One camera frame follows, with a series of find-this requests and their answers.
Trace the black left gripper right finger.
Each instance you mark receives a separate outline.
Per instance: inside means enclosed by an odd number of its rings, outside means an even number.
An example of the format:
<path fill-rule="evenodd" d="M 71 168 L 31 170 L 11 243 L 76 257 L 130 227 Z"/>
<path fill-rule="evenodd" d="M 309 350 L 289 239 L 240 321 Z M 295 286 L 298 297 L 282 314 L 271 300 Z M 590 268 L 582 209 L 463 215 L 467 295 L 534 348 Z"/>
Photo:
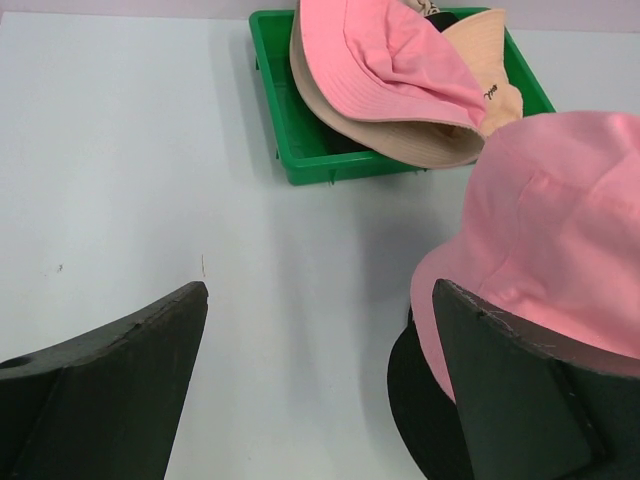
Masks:
<path fill-rule="evenodd" d="M 433 290 L 440 342 L 478 479 L 636 479 L 639 361 Z"/>

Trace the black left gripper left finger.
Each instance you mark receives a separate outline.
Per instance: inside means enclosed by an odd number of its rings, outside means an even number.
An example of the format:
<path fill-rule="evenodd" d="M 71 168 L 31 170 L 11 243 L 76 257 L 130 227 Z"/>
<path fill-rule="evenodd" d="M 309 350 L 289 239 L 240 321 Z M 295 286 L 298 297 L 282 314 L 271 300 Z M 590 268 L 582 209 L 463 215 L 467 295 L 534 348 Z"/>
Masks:
<path fill-rule="evenodd" d="M 190 282 L 1 364 L 4 479 L 162 479 L 208 311 Z"/>

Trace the pink bucket hat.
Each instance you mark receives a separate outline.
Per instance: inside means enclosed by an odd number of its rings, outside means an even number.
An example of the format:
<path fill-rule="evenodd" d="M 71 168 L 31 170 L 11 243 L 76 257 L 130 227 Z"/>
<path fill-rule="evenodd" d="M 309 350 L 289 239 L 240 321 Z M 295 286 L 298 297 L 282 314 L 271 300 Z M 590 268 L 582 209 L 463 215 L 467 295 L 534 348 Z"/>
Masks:
<path fill-rule="evenodd" d="M 418 264 L 424 358 L 454 395 L 432 292 L 448 279 L 580 342 L 639 354 L 639 119 L 538 114 L 496 130 L 467 183 L 459 231 Z"/>
<path fill-rule="evenodd" d="M 297 18 L 311 75 L 343 116 L 480 127 L 486 104 L 471 70 L 403 2 L 307 0 Z"/>

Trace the beige smile bucket hat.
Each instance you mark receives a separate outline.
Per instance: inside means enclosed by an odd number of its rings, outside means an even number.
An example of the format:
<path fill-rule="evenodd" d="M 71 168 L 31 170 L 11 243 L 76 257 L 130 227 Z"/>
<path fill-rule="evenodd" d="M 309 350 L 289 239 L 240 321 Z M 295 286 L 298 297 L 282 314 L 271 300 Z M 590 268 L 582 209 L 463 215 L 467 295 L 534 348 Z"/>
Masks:
<path fill-rule="evenodd" d="M 432 0 L 403 0 L 403 3 L 423 17 L 440 12 L 439 7 Z"/>

